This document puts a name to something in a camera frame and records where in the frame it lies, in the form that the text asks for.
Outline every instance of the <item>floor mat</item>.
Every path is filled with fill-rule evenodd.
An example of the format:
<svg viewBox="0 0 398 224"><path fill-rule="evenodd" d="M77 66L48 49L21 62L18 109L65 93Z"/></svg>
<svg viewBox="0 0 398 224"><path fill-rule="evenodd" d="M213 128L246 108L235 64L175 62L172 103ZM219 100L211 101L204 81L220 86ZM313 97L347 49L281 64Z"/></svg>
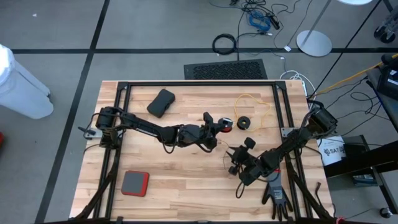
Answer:
<svg viewBox="0 0 398 224"><path fill-rule="evenodd" d="M268 79L261 59L184 65L186 80Z"/></svg>

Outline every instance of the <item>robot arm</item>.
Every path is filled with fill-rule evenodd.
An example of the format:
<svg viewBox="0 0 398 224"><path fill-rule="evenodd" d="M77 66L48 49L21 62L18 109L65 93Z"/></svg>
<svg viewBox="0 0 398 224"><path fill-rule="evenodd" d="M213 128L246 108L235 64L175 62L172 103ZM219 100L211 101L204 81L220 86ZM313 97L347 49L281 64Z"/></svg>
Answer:
<svg viewBox="0 0 398 224"><path fill-rule="evenodd" d="M114 119L120 118L120 124L114 126ZM209 113L203 114L204 125L181 124L161 127L138 118L132 113L126 113L120 108L101 108L96 127L103 132L101 147L117 148L119 145L118 131L133 129L157 138L165 146L187 147L198 145L205 152L211 152L217 146L216 135L219 132L228 133L232 130L232 121L222 118L214 123Z"/></svg>
<svg viewBox="0 0 398 224"><path fill-rule="evenodd" d="M336 129L337 120L321 105L309 112L299 129L291 131L283 143L276 149L263 152L260 156L254 157L248 153L256 144L252 139L245 140L245 146L231 147L234 151L229 154L234 166L229 168L229 173L236 175L238 170L239 178L244 185L250 185L260 176L267 177L279 166L283 157L289 152L304 147L308 140L327 136Z"/></svg>

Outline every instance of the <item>wooden table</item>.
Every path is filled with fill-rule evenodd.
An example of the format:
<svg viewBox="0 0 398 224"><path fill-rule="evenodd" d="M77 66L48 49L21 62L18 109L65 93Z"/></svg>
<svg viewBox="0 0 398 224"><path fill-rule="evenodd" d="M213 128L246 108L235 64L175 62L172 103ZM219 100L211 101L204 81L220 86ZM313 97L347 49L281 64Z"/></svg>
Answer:
<svg viewBox="0 0 398 224"><path fill-rule="evenodd" d="M129 112L160 126L201 125L205 111L209 112L215 121L222 117L235 119L233 111L237 97L243 93L249 93L258 100L271 105L271 109L265 117L264 126L254 132L234 128L230 133L219 133L217 138L227 142L230 146L243 144L246 137L253 138L257 144L251 154L255 156L264 150L277 147L281 144L281 139L271 87L239 86L239 81L236 83L236 86L167 86L166 89L175 94L176 100L161 119L150 115L146 107L165 87L134 86L129 102ZM102 82L95 108L96 113L104 106L113 106L117 84L116 81ZM303 87L301 81L297 80L286 81L286 85L294 124L299 127L308 112ZM279 94L279 97L284 121L287 123L282 95ZM242 97L238 101L237 109L240 116L250 117L251 128L255 128L260 125L261 116L268 107L257 104L252 98ZM99 140L88 141L87 146L98 142ZM317 149L314 140L310 141L308 146ZM227 170L231 163L229 158L224 157L227 148L224 142L219 141L219 145L210 154L201 151L197 146L189 146L176 148L174 153L169 155L164 152L162 145L155 138L128 130L123 140L111 219L115 220L116 217L123 216L124 220L156 221L272 220L272 202L269 201L266 205L261 203L266 183L255 181L246 187L242 198L235 197L235 190L240 180L236 176L228 174ZM71 217L79 214L96 192L103 156L104 149L99 147L92 147L85 153L70 213ZM320 199L323 206L330 214L333 214L333 206L320 156L316 152L304 148L302 162L309 191L314 194L316 183L321 182ZM280 166L282 184L291 200L284 162ZM150 180L145 197L133 197L121 193L121 184L127 170L149 172ZM301 214L305 216L302 195L298 188L297 192ZM101 204L101 217L104 216L107 195L108 193L105 192Z"/></svg>

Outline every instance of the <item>floor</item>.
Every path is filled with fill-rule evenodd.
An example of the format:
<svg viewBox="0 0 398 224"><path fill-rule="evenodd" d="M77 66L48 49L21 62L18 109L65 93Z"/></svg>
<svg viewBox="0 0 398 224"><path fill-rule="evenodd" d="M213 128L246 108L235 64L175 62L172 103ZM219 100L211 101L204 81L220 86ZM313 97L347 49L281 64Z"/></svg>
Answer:
<svg viewBox="0 0 398 224"><path fill-rule="evenodd" d="M294 3L269 0L267 5L275 2L285 3L289 10ZM293 13L280 14L284 29L275 40L278 47L285 46L294 34L309 2L301 0ZM333 43L332 53L325 57L300 53L294 37L289 44L292 51L280 53L285 59L264 52L256 56L243 53L241 60L263 59L269 79L279 78L284 62L288 70L306 75L314 85L329 72L321 86L326 88L378 63L383 52L398 52L398 40L387 45L373 37L388 12L385 4L379 2L374 0L364 6L331 2L317 25L317 30ZM229 1L212 3L227 6ZM325 3L326 0L311 3L297 33L311 27ZM217 55L210 46L219 34L236 35L240 16L237 9L213 7L205 0L2 0L0 21L4 22L0 23L0 43L12 49L16 59L50 88L54 112L32 120L0 107L0 130L7 137L0 150L0 223L68 218L86 145L77 127L87 124L102 80L182 80L185 64L236 60L236 54ZM255 31L246 21L241 23L240 33ZM245 37L240 47L252 48L252 53L274 49L274 36ZM218 46L229 47L230 43L222 40ZM366 85L356 90L374 95ZM328 105L340 94L341 91L331 92L319 100ZM368 104L345 96L330 112L341 116L365 109ZM379 115L385 116L385 111L381 109ZM369 114L358 113L343 118L339 133L368 117ZM349 136L359 134L374 144L397 139L392 124L381 118L371 119ZM52 172L53 166L59 167L59 173L58 169ZM397 195L398 173L384 176ZM377 187L354 187L348 177L329 179L328 184L336 215L350 217L371 209L350 220L398 222L397 216L379 216L378 210L386 202ZM40 204L44 208L48 205L47 215L43 210L39 212Z"/></svg>

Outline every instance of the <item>white trash can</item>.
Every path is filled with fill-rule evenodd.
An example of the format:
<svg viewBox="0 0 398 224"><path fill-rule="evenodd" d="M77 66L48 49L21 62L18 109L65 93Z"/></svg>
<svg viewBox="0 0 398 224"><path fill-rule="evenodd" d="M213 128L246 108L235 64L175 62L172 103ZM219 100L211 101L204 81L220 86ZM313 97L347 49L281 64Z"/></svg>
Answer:
<svg viewBox="0 0 398 224"><path fill-rule="evenodd" d="M0 105L33 119L54 110L50 90L15 61L10 49L0 45Z"/></svg>

